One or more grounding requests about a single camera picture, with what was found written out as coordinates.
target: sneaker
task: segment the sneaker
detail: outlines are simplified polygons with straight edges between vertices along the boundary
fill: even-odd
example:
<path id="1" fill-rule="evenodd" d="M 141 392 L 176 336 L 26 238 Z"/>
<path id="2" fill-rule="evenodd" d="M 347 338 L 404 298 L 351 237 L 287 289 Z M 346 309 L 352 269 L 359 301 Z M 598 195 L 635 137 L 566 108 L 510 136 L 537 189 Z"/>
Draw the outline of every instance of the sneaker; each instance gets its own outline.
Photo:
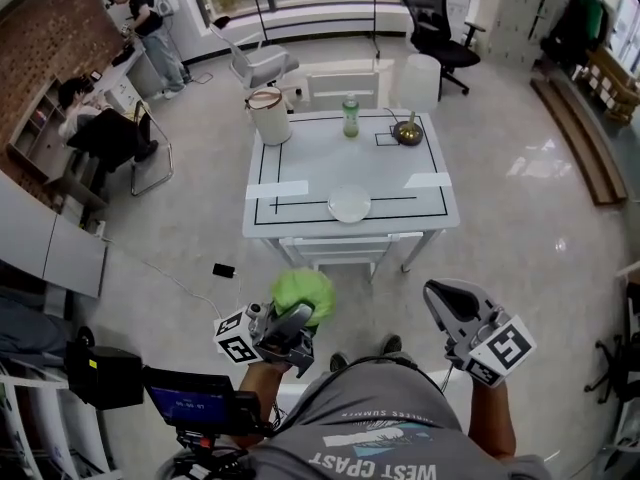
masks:
<path id="1" fill-rule="evenodd" d="M 331 356 L 329 360 L 329 371 L 331 373 L 337 372 L 349 366 L 349 359 L 343 352 L 336 352 Z"/>
<path id="2" fill-rule="evenodd" d="M 380 355 L 402 352 L 402 338 L 397 334 L 387 334 L 380 344 Z"/>
<path id="3" fill-rule="evenodd" d="M 136 162 L 142 162 L 143 160 L 146 160 L 151 155 L 153 155 L 157 150 L 158 150 L 158 141 L 152 140 L 151 142 L 149 142 L 149 146 L 142 153 L 138 153 L 136 156 L 134 156 L 133 159 Z"/>
<path id="4" fill-rule="evenodd" d="M 184 91 L 184 89 L 185 89 L 184 87 L 182 89 L 180 89 L 179 91 L 171 91 L 171 90 L 167 89 L 166 91 L 164 91 L 162 93 L 162 95 L 164 96 L 165 100 L 172 100 L 178 94 L 180 94 L 182 91 Z"/>

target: cable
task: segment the cable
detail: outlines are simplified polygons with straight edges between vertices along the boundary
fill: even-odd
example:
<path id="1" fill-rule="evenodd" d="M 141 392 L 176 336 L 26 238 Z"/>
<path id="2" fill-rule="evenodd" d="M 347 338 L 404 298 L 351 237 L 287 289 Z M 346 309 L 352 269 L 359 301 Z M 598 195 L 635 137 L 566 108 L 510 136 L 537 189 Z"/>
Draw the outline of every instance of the cable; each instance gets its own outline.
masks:
<path id="1" fill-rule="evenodd" d="M 187 66 L 184 65 L 184 59 L 182 58 L 182 54 L 180 53 L 180 50 L 178 49 L 178 45 L 173 40 L 173 36 L 171 35 L 171 29 L 173 28 L 173 17 L 165 16 L 163 26 L 167 31 L 167 35 L 169 36 L 169 39 L 171 39 L 171 43 L 173 43 L 173 49 L 178 54 L 178 57 L 180 58 L 180 62 L 182 63 L 184 68 L 187 70 L 187 73 L 189 73 L 189 82 L 187 83 L 195 82 L 196 84 L 204 85 L 210 82 L 211 80 L 213 80 L 213 75 L 208 71 L 205 71 L 204 73 L 202 73 L 198 78 L 191 77 L 191 72 L 189 71 L 189 68 L 187 68 Z"/>
<path id="2" fill-rule="evenodd" d="M 396 115 L 393 113 L 393 110 L 391 110 L 390 108 L 387 107 L 383 107 L 385 110 L 388 110 L 389 112 L 391 112 L 391 115 L 393 116 L 393 118 L 396 120 L 396 123 L 398 123 L 398 118 L 396 117 Z"/>
<path id="3" fill-rule="evenodd" d="M 274 400 L 273 402 L 273 412 L 274 412 L 274 422 L 271 424 L 272 430 L 278 430 L 278 427 L 282 424 L 284 419 L 287 417 L 287 413 L 280 409 L 278 405 L 278 401 Z"/>
<path id="4" fill-rule="evenodd" d="M 205 302 L 208 302 L 209 305 L 214 309 L 214 311 L 216 312 L 216 314 L 218 315 L 218 318 L 222 318 L 222 314 L 220 313 L 220 311 L 218 310 L 218 308 L 216 307 L 216 305 L 210 301 L 209 299 L 207 299 L 206 297 L 203 297 L 202 295 L 198 295 L 197 293 L 192 292 L 189 288 L 187 288 L 184 284 L 182 284 L 180 281 L 178 281 L 175 277 L 173 277 L 171 274 L 168 274 L 167 272 L 165 272 L 164 270 L 162 270 L 160 267 L 156 267 L 154 264 L 149 263 L 146 260 L 143 260 L 142 258 L 139 258 L 138 256 L 136 256 L 135 254 L 127 251 L 126 249 L 124 249 L 122 246 L 116 244 L 113 240 L 110 240 L 109 238 L 105 238 L 102 237 L 102 240 L 104 240 L 105 242 L 109 242 L 110 244 L 112 244 L 114 247 L 116 247 L 117 249 L 120 249 L 123 253 L 125 253 L 127 256 L 130 256 L 131 258 L 134 258 L 136 260 L 138 260 L 141 263 L 144 263 L 145 265 L 147 265 L 148 267 L 151 267 L 154 270 L 157 270 L 158 272 L 160 272 L 163 276 L 168 277 L 169 279 L 171 279 L 174 283 L 176 283 L 180 288 L 182 288 L 185 292 L 187 292 L 189 295 L 191 295 L 192 297 L 196 298 L 196 299 L 200 299 L 200 300 L 204 300 Z"/>
<path id="5" fill-rule="evenodd" d="M 453 371 L 453 363 L 449 365 L 449 371 L 447 372 L 447 375 L 442 381 L 442 386 L 440 386 L 440 391 L 442 391 L 442 393 L 444 393 L 444 390 L 447 389 L 447 386 L 449 385 L 449 377 L 451 377 L 452 371 Z"/>

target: person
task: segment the person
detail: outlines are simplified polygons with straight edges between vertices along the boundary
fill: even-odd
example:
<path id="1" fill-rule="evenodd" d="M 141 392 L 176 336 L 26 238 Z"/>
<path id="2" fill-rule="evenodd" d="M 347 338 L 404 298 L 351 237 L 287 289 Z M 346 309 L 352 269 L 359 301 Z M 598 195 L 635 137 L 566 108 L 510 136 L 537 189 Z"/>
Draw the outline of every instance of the person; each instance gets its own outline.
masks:
<path id="1" fill-rule="evenodd" d="M 515 456 L 504 382 L 491 389 L 474 380 L 465 435 L 439 388 L 412 369 L 399 336 L 385 338 L 380 353 L 404 364 L 348 367 L 334 354 L 330 369 L 341 373 L 321 390 L 326 377 L 313 382 L 275 437 L 230 437 L 247 449 L 241 460 L 257 479 L 551 479 L 539 457 Z M 287 369 L 253 363 L 242 381 L 241 391 L 257 393 L 265 422 Z"/>
<path id="2" fill-rule="evenodd" d="M 160 76 L 168 82 L 164 97 L 171 99 L 185 88 L 189 74 L 171 47 L 163 18 L 153 10 L 154 0 L 108 0 L 111 5 L 129 4 L 134 22 L 132 29 L 140 37 L 149 60 Z"/>
<path id="3" fill-rule="evenodd" d="M 85 104 L 83 102 L 85 87 L 86 83 L 81 78 L 70 78 L 58 88 L 58 103 L 65 115 L 65 121 L 59 126 L 58 134 L 65 143 L 104 110 L 112 108 L 104 95 L 99 95 L 89 104 Z M 150 127 L 151 118 L 145 113 L 138 123 L 142 140 L 139 141 L 140 144 L 134 156 L 136 162 L 142 162 L 158 149 L 158 141 L 150 140 Z"/>

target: green cloth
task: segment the green cloth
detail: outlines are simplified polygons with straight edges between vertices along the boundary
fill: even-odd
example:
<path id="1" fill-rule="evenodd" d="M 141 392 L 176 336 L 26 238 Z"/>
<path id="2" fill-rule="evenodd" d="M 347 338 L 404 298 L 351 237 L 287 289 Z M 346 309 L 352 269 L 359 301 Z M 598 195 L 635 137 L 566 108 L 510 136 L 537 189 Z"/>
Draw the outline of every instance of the green cloth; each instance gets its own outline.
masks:
<path id="1" fill-rule="evenodd" d="M 336 308 L 336 291 L 322 272 L 309 268 L 287 270 L 273 283 L 271 295 L 278 315 L 283 315 L 299 302 L 314 306 L 307 327 L 315 327 L 330 317 Z"/>
<path id="2" fill-rule="evenodd" d="M 585 32 L 589 41 L 595 41 L 600 35 L 602 23 L 602 3 L 600 0 L 580 0 L 585 12 Z"/>

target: white plate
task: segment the white plate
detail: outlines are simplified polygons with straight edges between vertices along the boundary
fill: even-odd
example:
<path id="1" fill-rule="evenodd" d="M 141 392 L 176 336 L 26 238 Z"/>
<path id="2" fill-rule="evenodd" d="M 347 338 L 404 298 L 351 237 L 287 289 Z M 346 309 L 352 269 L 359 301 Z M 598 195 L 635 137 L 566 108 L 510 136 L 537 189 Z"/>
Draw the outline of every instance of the white plate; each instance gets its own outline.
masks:
<path id="1" fill-rule="evenodd" d="M 353 224 L 364 219 L 371 210 L 371 198 L 357 185 L 343 185 L 329 196 L 329 211 L 340 222 Z"/>

